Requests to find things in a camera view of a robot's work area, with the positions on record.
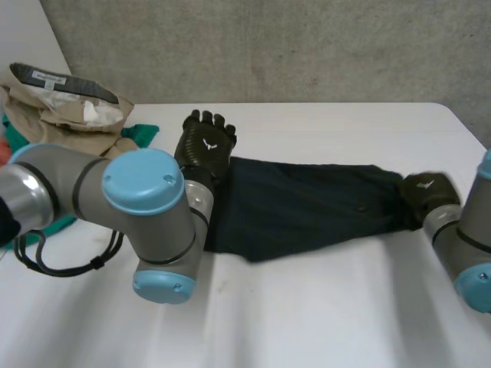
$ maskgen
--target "khaki pants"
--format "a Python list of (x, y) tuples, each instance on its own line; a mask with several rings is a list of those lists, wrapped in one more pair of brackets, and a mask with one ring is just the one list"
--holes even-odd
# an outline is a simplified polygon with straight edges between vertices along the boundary
[(14, 63), (0, 78), (0, 98), (30, 143), (59, 143), (107, 158), (137, 148), (120, 136), (133, 104), (92, 80)]

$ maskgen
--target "white tabletop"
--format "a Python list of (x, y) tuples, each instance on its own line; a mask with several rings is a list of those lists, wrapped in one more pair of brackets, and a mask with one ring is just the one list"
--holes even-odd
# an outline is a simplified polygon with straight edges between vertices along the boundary
[[(288, 163), (376, 164), (449, 173), (466, 198), (484, 148), (433, 103), (140, 105), (173, 152), (194, 109), (237, 127), (236, 156)], [(47, 263), (81, 265), (110, 231), (82, 221), (49, 239)], [(0, 261), (0, 367), (485, 367), (491, 317), (470, 310), (421, 231), (363, 238), (250, 265), (203, 258), (180, 306), (131, 289), (129, 243), (106, 267), (57, 279)]]

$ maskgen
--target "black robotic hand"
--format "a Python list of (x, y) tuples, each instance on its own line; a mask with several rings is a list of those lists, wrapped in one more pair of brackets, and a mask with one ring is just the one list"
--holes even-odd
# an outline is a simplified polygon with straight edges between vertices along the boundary
[(221, 115), (203, 111), (200, 121), (199, 111), (194, 110), (184, 120), (174, 158), (186, 179), (201, 182), (213, 191), (229, 167), (236, 142), (236, 128), (226, 126)]
[(452, 182), (441, 172), (409, 175), (397, 186), (404, 201), (412, 208), (418, 227), (435, 208), (460, 204)]

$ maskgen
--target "gray robot arm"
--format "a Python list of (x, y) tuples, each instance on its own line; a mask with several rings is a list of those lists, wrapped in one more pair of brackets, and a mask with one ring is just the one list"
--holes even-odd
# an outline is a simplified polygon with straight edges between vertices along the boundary
[(213, 194), (185, 180), (157, 149), (113, 161), (55, 145), (30, 145), (0, 169), (0, 196), (18, 235), (70, 215), (127, 235), (140, 262), (133, 289), (158, 303), (188, 300), (196, 285)]
[(479, 165), (463, 209), (442, 205), (423, 227), (456, 291), (473, 309), (491, 313), (491, 150)]

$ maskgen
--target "black cable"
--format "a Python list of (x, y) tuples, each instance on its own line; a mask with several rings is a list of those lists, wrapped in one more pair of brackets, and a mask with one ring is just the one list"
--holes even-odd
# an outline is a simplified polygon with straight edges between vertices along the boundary
[(73, 276), (78, 276), (79, 274), (84, 274), (91, 270), (98, 270), (99, 268), (103, 267), (107, 261), (112, 259), (112, 257), (114, 257), (116, 253), (119, 252), (124, 238), (123, 233), (113, 231), (110, 237), (109, 244), (107, 245), (106, 250), (102, 253), (102, 255), (93, 258), (90, 263), (84, 266), (56, 270), (53, 268), (49, 268), (42, 259), (42, 252), (44, 246), (46, 245), (46, 235), (39, 230), (31, 230), (28, 232), (28, 234), (33, 234), (39, 237), (38, 248), (36, 249), (37, 263), (32, 261), (25, 252), (25, 248), (27, 246), (27, 235), (22, 235), (14, 239), (15, 257), (27, 268), (39, 272), (40, 274), (46, 274), (48, 276), (53, 276), (57, 278), (70, 278)]

